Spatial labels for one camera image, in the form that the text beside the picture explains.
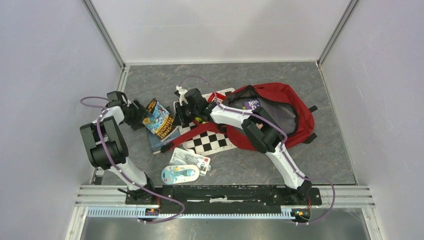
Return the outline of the blue black treehouse book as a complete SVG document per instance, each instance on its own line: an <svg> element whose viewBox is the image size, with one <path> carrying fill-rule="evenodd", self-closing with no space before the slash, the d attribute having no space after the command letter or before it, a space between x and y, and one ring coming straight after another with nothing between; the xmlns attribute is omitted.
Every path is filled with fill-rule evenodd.
<svg viewBox="0 0 424 240"><path fill-rule="evenodd" d="M143 120L144 126L161 142L174 133L175 118L156 98L153 98L146 107L147 117Z"/></svg>

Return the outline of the purple colourful book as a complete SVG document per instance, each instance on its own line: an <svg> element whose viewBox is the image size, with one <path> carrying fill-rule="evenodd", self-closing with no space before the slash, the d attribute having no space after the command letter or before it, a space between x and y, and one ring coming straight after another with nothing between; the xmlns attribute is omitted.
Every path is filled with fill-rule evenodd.
<svg viewBox="0 0 424 240"><path fill-rule="evenodd" d="M243 103L243 108L245 110L255 110L259 106L260 106L260 102L257 98L249 99Z"/></svg>

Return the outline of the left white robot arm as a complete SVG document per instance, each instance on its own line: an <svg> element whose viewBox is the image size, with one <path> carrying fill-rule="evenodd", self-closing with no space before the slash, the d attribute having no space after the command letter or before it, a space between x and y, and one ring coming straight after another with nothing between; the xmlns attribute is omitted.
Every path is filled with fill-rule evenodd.
<svg viewBox="0 0 424 240"><path fill-rule="evenodd" d="M157 190L147 174L130 160L119 128L125 123L134 131L141 129L147 111L137 99L129 100L121 91L109 92L105 100L108 102L99 107L99 117L80 127L88 160L93 167L118 176L127 186L121 190L127 199L151 204L157 199Z"/></svg>

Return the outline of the red student backpack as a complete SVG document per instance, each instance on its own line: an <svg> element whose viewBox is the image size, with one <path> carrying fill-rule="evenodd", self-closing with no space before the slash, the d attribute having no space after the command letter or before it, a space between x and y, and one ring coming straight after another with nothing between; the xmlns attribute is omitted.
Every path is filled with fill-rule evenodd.
<svg viewBox="0 0 424 240"><path fill-rule="evenodd" d="M182 126L196 127L161 147L165 153L204 132L225 134L236 147L273 153L279 143L291 148L316 139L312 113L295 91L284 83L244 86L222 103L205 100L197 88L177 89L175 107Z"/></svg>

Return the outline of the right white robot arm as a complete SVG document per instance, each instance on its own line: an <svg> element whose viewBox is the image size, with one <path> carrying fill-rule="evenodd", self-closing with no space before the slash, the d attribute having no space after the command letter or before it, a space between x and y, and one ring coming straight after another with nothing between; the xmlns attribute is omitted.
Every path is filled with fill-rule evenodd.
<svg viewBox="0 0 424 240"><path fill-rule="evenodd" d="M238 109L219 102L208 102L197 88L190 90L178 85L175 88L183 109L179 115L188 119L200 118L207 123L226 125L243 130L253 148L268 156L289 189L289 199L302 204L309 198L312 182L298 168L288 153L287 134L278 126L263 107Z"/></svg>

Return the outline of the dark blue book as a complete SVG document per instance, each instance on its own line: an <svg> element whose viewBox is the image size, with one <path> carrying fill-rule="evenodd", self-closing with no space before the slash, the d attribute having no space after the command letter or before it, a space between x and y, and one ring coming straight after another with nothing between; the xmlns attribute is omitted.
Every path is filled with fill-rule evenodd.
<svg viewBox="0 0 424 240"><path fill-rule="evenodd" d="M150 114L142 123L147 128L152 152L157 154L164 145L179 137L180 132L177 130L175 116L161 103L152 101L148 110Z"/></svg>

